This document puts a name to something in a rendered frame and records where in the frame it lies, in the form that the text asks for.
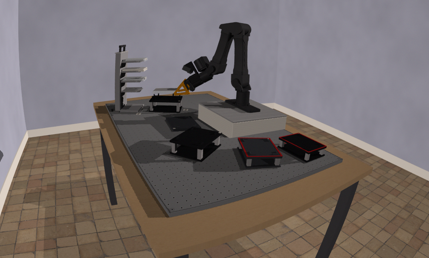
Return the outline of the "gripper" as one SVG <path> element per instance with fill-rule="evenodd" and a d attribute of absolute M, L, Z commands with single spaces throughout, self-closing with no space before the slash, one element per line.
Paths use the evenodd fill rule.
<path fill-rule="evenodd" d="M 187 94 L 190 94 L 189 90 L 190 91 L 194 91 L 196 87 L 198 87 L 198 86 L 200 86 L 200 85 L 202 85 L 204 83 L 203 81 L 199 80 L 196 83 L 191 84 L 190 80 L 188 78 L 185 79 L 185 80 L 183 80 L 182 82 L 183 83 L 181 83 L 178 86 L 177 90 L 174 92 L 175 95 L 187 95 Z M 182 86 L 183 86 L 184 89 L 180 90 L 180 88 Z M 186 92 L 177 93 L 177 92 L 181 92 L 181 91 L 186 91 Z"/>

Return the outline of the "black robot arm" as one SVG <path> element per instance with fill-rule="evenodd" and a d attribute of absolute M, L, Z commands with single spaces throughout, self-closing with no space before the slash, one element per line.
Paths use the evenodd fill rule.
<path fill-rule="evenodd" d="M 190 83 L 196 83 L 202 80 L 206 83 L 213 79 L 213 75 L 225 72 L 227 66 L 227 57 L 232 41 L 235 44 L 235 58 L 233 74 L 231 74 L 231 84 L 236 90 L 236 99 L 225 100 L 226 103 L 242 109 L 248 113 L 260 112 L 249 103 L 251 87 L 249 84 L 250 75 L 248 75 L 248 40 L 251 33 L 251 27 L 248 24 L 233 22 L 221 24 L 221 38 L 212 60 L 209 62 L 207 57 L 200 57 L 194 61 L 198 72 L 192 61 L 182 67 L 182 70 L 192 74 L 188 79 Z M 201 79 L 200 79 L 201 78 Z"/>

